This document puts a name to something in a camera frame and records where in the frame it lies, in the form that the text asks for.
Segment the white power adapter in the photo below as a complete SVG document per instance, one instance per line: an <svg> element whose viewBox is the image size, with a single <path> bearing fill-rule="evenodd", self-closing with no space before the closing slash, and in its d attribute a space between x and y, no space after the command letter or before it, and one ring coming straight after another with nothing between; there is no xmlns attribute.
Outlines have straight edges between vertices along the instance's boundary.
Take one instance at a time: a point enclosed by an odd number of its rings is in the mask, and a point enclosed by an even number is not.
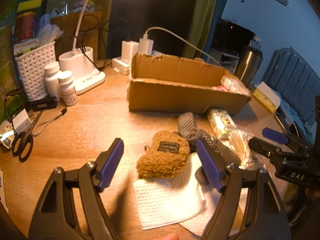
<svg viewBox="0 0 320 240"><path fill-rule="evenodd" d="M148 34L144 34L143 38L139 40L139 53L151 55L153 48L153 40L148 39Z"/></svg>
<svg viewBox="0 0 320 240"><path fill-rule="evenodd" d="M121 60L131 65L133 56L138 52L139 43L135 41L122 41Z"/></svg>

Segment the white wall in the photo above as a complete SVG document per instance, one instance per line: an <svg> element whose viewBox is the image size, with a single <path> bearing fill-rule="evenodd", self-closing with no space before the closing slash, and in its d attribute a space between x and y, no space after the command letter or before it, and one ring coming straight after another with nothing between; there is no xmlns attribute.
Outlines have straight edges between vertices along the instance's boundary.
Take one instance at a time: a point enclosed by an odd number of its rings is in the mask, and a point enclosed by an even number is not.
<svg viewBox="0 0 320 240"><path fill-rule="evenodd" d="M277 49L293 47L320 76L320 20L307 0L228 0L222 18L261 38L263 62L253 82L261 81Z"/></svg>

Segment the purple gripper pad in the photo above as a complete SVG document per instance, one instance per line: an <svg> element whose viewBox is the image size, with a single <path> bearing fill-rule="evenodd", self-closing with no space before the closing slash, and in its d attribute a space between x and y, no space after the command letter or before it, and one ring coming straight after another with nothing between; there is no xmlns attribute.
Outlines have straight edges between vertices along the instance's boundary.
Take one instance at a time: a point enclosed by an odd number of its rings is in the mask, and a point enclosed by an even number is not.
<svg viewBox="0 0 320 240"><path fill-rule="evenodd" d="M116 138L106 152L100 153L96 159L95 179L99 192L109 187L113 175L124 152L124 143Z"/></svg>
<svg viewBox="0 0 320 240"><path fill-rule="evenodd" d="M262 135L264 138L268 138L280 144L287 144L289 142L289 139L284 133L277 132L267 127L262 130Z"/></svg>
<svg viewBox="0 0 320 240"><path fill-rule="evenodd" d="M196 150L211 186L221 193L224 189L221 180L226 176L224 158L211 141L211 138L199 139L196 144Z"/></svg>

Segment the scissors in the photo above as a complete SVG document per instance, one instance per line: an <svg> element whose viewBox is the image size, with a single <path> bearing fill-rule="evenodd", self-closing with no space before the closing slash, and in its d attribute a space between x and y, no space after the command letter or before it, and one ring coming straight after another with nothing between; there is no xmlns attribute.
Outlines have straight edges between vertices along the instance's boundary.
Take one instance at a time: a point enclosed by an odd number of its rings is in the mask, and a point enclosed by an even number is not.
<svg viewBox="0 0 320 240"><path fill-rule="evenodd" d="M12 142L12 155L13 157L19 157L19 161L21 163L24 163L30 156L32 147L33 147L33 136L32 136L32 130L35 127L36 123L39 121L43 111L41 111L37 117L33 120L31 125L23 132L17 134ZM22 153L29 144L29 150L25 154L24 157L22 157Z"/></svg>

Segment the white bottle cap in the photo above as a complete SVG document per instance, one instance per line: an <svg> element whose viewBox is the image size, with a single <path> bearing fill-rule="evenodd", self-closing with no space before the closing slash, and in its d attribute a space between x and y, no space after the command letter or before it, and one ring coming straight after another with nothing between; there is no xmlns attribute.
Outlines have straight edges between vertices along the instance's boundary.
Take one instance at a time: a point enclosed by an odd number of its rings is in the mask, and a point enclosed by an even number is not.
<svg viewBox="0 0 320 240"><path fill-rule="evenodd" d="M58 76L59 84L66 84L73 81L72 72L70 70L63 71Z"/></svg>
<svg viewBox="0 0 320 240"><path fill-rule="evenodd" d="M60 70L60 65L58 61L51 62L44 67L44 73L46 75L59 72L59 70Z"/></svg>

